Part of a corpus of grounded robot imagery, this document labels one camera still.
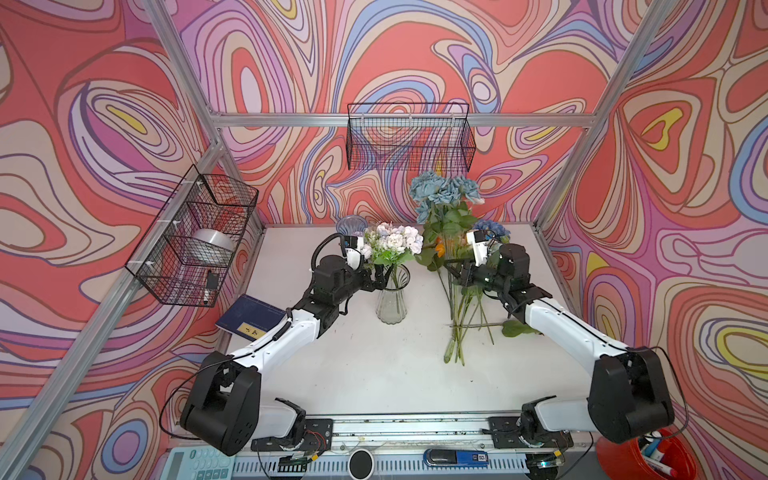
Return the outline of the clear ribbed glass vase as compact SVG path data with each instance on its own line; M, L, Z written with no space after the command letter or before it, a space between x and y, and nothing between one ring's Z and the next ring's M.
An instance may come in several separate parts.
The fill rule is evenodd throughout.
M387 283L380 292L376 315L384 324L395 325L402 322L408 310L404 299L405 288L409 285L411 274L402 264L391 267Z

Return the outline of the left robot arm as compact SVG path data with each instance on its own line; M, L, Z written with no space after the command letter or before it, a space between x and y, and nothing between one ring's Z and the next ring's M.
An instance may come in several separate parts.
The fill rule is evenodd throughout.
M365 254L363 238L334 237L340 254L313 252L307 289L274 328L231 354L209 354L192 376L179 423L194 438L232 456L254 441L292 449L309 437L305 410L284 398L263 399L263 378L326 333L355 293L385 289L395 271Z

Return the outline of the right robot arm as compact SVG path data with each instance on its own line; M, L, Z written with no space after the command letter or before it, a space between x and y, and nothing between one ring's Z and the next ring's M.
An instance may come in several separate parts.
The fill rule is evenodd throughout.
M445 267L463 287L493 293L509 317L548 337L589 375L586 397L543 397L523 405L517 431L538 446L555 432L597 432L621 444L673 424L675 413L659 356L630 347L593 328L535 285L530 257L518 244L504 244L499 260L449 260Z

